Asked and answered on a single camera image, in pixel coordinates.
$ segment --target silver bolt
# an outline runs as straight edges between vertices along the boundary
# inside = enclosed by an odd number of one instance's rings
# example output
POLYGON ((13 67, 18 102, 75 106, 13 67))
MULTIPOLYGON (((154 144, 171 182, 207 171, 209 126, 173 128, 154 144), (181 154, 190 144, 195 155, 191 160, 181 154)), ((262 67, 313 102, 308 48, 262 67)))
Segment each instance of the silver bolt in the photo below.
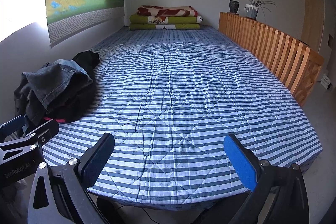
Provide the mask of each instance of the silver bolt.
POLYGON ((45 162, 41 162, 40 164, 39 164, 39 168, 40 169, 43 169, 43 168, 45 168, 46 167, 46 163, 45 162))
POLYGON ((78 162, 78 159, 76 159, 76 158, 72 158, 72 159, 69 160, 70 165, 75 165, 77 162, 78 162))
POLYGON ((299 170, 300 169, 300 167, 297 164, 292 164, 292 168, 294 170, 299 170))
POLYGON ((263 167, 269 166, 269 162, 268 162, 268 160, 261 160, 261 161, 260 161, 260 164, 261 164, 261 166, 263 166, 263 167))

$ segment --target pile of clothes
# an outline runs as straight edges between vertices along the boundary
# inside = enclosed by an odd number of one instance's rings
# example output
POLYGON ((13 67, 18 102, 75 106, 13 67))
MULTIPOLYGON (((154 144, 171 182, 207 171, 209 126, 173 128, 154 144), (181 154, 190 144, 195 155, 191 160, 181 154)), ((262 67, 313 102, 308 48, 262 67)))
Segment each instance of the pile of clothes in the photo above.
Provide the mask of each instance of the pile of clothes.
POLYGON ((131 31, 147 29, 199 30, 200 23, 203 21, 191 6, 169 8, 143 5, 129 19, 131 31))
POLYGON ((74 122, 90 106, 96 93, 95 73, 99 55, 80 52, 72 60, 59 59, 37 72, 23 72, 14 91, 15 116, 26 118, 25 133, 47 120, 74 122))

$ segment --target dark vase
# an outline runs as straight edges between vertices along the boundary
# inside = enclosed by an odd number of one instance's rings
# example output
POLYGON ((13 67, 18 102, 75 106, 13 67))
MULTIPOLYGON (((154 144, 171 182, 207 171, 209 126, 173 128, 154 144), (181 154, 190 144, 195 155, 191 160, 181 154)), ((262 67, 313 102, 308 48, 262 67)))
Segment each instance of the dark vase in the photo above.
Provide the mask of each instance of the dark vase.
POLYGON ((230 12, 236 14, 238 12, 239 2, 235 0, 230 0, 229 7, 230 7, 230 12))

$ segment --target wooden headboard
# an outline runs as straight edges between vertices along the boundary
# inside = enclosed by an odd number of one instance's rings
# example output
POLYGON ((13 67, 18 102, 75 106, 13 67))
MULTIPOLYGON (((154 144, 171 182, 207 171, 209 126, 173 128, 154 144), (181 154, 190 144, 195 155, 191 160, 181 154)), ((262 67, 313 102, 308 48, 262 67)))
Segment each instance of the wooden headboard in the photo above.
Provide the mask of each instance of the wooden headboard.
POLYGON ((323 57, 295 38, 261 22, 221 13, 219 31, 253 53, 303 106, 323 65, 323 57))

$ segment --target quilted bedspread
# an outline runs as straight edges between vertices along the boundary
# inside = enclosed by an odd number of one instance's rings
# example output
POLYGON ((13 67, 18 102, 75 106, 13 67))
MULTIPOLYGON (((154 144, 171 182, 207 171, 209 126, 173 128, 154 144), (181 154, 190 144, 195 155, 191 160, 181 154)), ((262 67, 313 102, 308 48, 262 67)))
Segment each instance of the quilted bedspread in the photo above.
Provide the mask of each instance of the quilted bedspread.
POLYGON ((93 51, 101 60, 94 103, 43 146, 48 164, 65 164, 113 134, 92 193, 136 206, 206 208, 246 191, 223 150, 228 133, 278 166, 307 167, 322 151, 291 93, 211 27, 123 28, 93 51))

